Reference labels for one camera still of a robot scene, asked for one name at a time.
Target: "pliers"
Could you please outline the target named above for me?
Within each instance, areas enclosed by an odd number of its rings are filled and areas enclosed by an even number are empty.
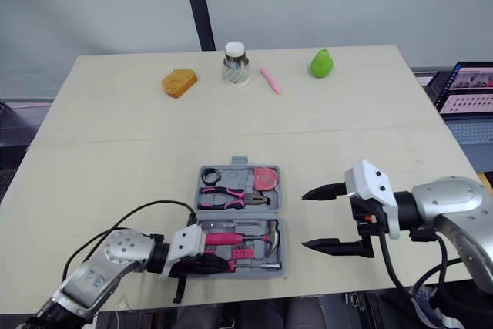
[[[237,200],[233,200],[231,202],[227,202],[225,204],[212,204],[212,203],[199,203],[199,210],[227,210],[229,208],[235,208],[237,210],[241,210],[245,207],[246,204],[263,204],[269,203],[269,198],[266,196],[261,196],[260,194],[255,193],[247,193],[243,189],[230,189],[224,186],[211,186],[210,188],[200,188],[201,194],[212,194],[212,193],[221,193],[221,194],[229,194],[230,196],[234,196],[238,198]]]

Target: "laptop screen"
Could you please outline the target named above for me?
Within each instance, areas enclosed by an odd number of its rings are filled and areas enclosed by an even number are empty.
[[[493,62],[459,62],[435,102],[443,116],[493,116]]]

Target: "jar lid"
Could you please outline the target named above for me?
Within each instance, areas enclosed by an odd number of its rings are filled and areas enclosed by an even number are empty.
[[[224,52],[229,57],[241,57],[245,54],[245,45],[242,42],[228,42],[224,47]]]

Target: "hammer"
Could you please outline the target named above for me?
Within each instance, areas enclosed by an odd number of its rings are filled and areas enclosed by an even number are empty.
[[[266,257],[270,257],[279,246],[279,231],[277,231],[277,220],[269,220],[267,223],[269,231],[265,235],[243,235],[238,233],[214,233],[206,235],[206,246],[241,244],[247,240],[263,240],[270,245]]]

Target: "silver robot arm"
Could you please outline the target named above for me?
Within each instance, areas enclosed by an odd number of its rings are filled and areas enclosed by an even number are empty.
[[[318,239],[305,247],[334,256],[373,257],[370,236],[410,230],[413,240],[425,241],[426,231],[443,233],[455,246],[478,288],[493,294],[493,197],[474,180],[449,176],[394,192],[387,175],[366,160],[345,173],[345,183],[321,186],[305,200],[331,200],[347,194],[362,239],[341,243]]]
[[[156,241],[136,230],[115,230],[81,264],[39,312],[23,324],[25,329],[79,329],[92,319],[130,272],[161,274],[161,279],[184,272],[213,274],[225,271],[228,263],[203,254],[205,234],[196,224],[177,231],[171,245]]]
[[[478,288],[493,294],[493,196],[458,176],[415,186],[411,193],[424,226],[444,234]]]

